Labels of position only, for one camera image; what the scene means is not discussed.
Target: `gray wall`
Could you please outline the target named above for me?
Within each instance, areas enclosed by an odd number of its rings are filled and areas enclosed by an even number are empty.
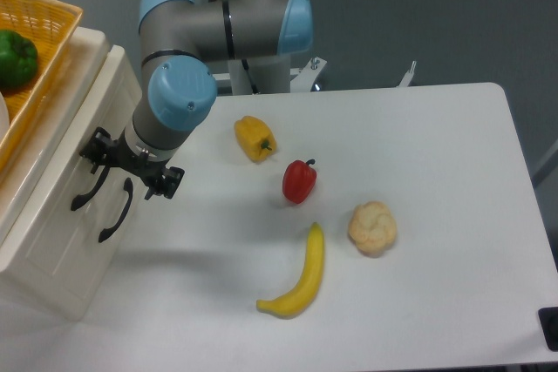
[[[140,0],[62,1],[84,8],[82,25],[122,45],[139,71]],[[529,167],[558,139],[558,0],[311,1],[312,53],[329,61],[326,89],[394,86],[418,60],[418,85],[504,87]],[[295,57],[294,64],[309,57]],[[558,172],[537,194],[558,248]]]

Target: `white cabinet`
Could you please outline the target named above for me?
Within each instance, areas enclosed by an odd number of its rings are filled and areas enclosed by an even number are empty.
[[[37,308],[79,319],[89,306],[127,222],[146,187],[141,180],[113,168],[98,193],[77,211],[73,198],[89,192],[103,167],[79,150],[97,126],[117,138],[140,101],[140,85],[124,50],[112,47],[92,88],[62,138],[51,161],[0,246],[2,295],[15,296]],[[116,233],[99,243],[99,233],[117,223],[128,200],[126,178],[133,183],[127,217]]]

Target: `white table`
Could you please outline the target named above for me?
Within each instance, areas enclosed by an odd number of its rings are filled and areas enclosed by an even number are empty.
[[[235,142],[251,114],[276,134],[260,165]],[[282,197],[295,159],[315,190]],[[360,371],[556,362],[539,308],[558,275],[497,85],[218,98],[172,162],[172,200],[139,205],[84,320],[2,305],[2,371]],[[382,200],[395,246],[363,257],[346,226]],[[255,300],[288,290],[317,220],[323,284],[300,316]]]

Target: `yellow basket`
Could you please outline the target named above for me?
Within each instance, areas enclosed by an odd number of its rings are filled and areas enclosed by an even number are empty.
[[[0,180],[32,131],[44,104],[56,94],[51,82],[62,62],[71,34],[83,10],[58,0],[0,0],[0,30],[14,30],[29,38],[38,52],[37,75],[18,89],[3,89],[10,129],[0,139]]]

